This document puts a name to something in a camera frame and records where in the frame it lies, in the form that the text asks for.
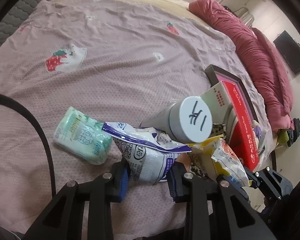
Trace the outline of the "yellow white snack bag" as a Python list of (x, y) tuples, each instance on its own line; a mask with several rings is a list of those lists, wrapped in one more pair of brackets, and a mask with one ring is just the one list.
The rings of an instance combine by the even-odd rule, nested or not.
[(214, 136), (204, 142), (189, 144), (192, 163), (212, 180), (225, 175), (238, 186), (250, 186), (247, 173), (223, 136)]

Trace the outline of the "white blue snack bag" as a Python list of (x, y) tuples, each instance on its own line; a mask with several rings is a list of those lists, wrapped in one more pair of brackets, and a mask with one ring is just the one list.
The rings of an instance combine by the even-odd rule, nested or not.
[(140, 183), (154, 185), (165, 181), (179, 155), (191, 152), (188, 145), (153, 127), (134, 128), (124, 122), (105, 122), (102, 131), (113, 137), (129, 164), (133, 180)]

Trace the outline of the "red rectangular box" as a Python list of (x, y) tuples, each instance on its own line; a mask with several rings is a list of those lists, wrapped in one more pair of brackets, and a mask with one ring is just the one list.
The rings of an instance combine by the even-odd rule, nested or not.
[(259, 162), (257, 144), (247, 108), (236, 85), (220, 81), (201, 95), (214, 124), (226, 126), (226, 143), (243, 165), (253, 171)]

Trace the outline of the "green tissue pack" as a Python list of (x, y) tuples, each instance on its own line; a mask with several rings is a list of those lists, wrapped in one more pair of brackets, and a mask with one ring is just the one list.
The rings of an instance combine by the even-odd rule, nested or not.
[(102, 131), (103, 123), (69, 107), (58, 124), (54, 142), (93, 165), (106, 162), (112, 137)]

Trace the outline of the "white cylindrical canister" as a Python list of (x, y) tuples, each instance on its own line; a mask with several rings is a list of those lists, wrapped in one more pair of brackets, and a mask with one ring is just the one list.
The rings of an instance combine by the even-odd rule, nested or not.
[(189, 96), (143, 119), (140, 126), (164, 131), (183, 144), (194, 144), (210, 136), (212, 115), (201, 97)]

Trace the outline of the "pink red quilt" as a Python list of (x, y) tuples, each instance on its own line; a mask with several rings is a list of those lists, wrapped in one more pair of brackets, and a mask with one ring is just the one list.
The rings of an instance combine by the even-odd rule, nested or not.
[(262, 95), (272, 131), (294, 129), (293, 91), (282, 57), (266, 36), (248, 28), (215, 0), (196, 0), (189, 11), (228, 36), (257, 91)]

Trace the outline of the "lilac strawberry bed sheet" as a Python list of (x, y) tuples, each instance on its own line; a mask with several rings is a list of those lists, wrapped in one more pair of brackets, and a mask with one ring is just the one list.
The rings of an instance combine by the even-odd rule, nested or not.
[[(263, 128), (264, 100), (223, 33), (142, 3), (42, 1), (0, 47), (0, 94), (38, 120), (49, 142), (69, 107), (134, 127), (172, 100), (210, 88), (211, 64), (239, 77)], [(24, 233), (51, 200), (33, 127), (0, 106), (0, 224)]]

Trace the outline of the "wall television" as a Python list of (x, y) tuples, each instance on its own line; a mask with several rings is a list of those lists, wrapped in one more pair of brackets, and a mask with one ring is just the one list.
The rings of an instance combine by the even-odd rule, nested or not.
[(293, 74), (300, 74), (300, 44), (285, 30), (273, 42)]

